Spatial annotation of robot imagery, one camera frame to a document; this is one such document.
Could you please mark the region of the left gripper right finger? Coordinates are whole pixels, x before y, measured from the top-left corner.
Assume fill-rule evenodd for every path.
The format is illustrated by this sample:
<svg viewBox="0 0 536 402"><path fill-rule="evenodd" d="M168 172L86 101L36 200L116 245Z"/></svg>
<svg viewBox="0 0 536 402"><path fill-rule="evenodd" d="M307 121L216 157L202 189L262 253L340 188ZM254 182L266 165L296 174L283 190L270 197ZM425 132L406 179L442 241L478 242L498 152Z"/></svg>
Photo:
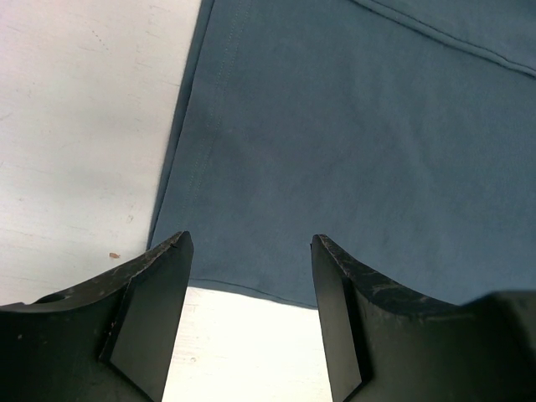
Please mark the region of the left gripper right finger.
<svg viewBox="0 0 536 402"><path fill-rule="evenodd" d="M325 235L311 253L333 400L534 400L533 291L457 306L391 280Z"/></svg>

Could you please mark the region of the blue t shirt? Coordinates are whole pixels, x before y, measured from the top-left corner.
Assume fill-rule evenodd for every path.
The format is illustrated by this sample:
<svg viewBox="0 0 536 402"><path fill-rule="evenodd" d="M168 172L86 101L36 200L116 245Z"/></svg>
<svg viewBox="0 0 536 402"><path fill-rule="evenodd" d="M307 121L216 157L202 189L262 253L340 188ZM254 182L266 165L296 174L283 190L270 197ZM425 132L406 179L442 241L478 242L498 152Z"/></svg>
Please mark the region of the blue t shirt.
<svg viewBox="0 0 536 402"><path fill-rule="evenodd" d="M314 307L310 244L463 303L535 286L532 1L204 1L150 245Z"/></svg>

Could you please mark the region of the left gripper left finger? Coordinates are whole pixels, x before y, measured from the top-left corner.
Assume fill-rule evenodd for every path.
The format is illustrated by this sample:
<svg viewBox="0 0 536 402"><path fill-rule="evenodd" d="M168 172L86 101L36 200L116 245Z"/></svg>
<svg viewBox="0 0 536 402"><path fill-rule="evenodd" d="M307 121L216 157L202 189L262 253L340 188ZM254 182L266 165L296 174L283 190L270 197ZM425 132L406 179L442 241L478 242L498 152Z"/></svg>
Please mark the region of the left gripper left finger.
<svg viewBox="0 0 536 402"><path fill-rule="evenodd" d="M2 400L161 400L192 259L179 232L78 285L2 306Z"/></svg>

